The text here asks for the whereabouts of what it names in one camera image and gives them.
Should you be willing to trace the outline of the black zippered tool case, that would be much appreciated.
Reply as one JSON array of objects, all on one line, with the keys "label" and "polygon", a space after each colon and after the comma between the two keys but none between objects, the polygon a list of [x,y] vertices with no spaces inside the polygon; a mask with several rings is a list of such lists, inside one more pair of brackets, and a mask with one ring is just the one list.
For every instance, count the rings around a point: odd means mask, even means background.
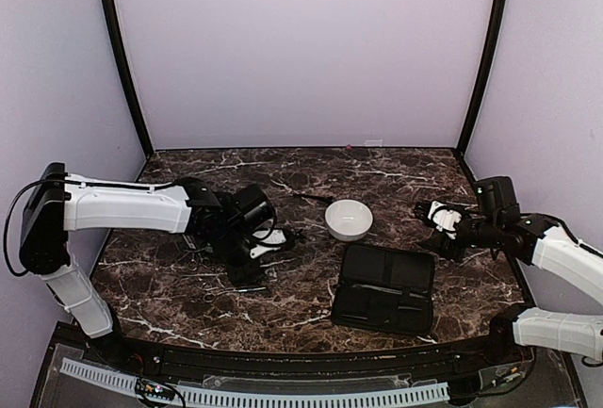
[{"label": "black zippered tool case", "polygon": [[345,248],[334,295],[334,324],[397,335],[426,335],[433,322],[435,260],[352,243]]}]

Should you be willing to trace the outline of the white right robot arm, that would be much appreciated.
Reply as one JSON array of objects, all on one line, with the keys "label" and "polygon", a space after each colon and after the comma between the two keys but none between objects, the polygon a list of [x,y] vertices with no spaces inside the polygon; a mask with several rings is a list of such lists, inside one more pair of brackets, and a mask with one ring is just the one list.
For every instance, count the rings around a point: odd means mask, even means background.
[{"label": "white right robot arm", "polygon": [[518,205],[488,213],[457,204],[418,202],[414,216],[432,229],[422,247],[454,261],[469,250],[503,253],[526,279],[532,301],[494,319],[481,357],[499,365],[517,346],[579,355],[602,364],[602,252],[554,216],[525,214]]}]

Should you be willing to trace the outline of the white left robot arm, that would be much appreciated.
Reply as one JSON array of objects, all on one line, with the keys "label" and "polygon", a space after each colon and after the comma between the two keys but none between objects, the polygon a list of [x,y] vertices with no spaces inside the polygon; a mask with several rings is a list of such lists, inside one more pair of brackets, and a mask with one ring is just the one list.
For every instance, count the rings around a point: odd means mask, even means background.
[{"label": "white left robot arm", "polygon": [[107,236],[114,230],[153,231],[189,237],[221,259],[233,283],[253,277],[258,232],[269,235],[276,211],[267,194],[251,184],[231,193],[214,190],[196,177],[144,184],[99,180],[49,164],[42,175],[17,191],[3,225],[8,239],[16,207],[22,210],[15,277],[40,277],[76,320],[97,339],[95,349],[113,367],[133,358],[132,344],[117,332],[118,321],[75,257],[70,239]]}]

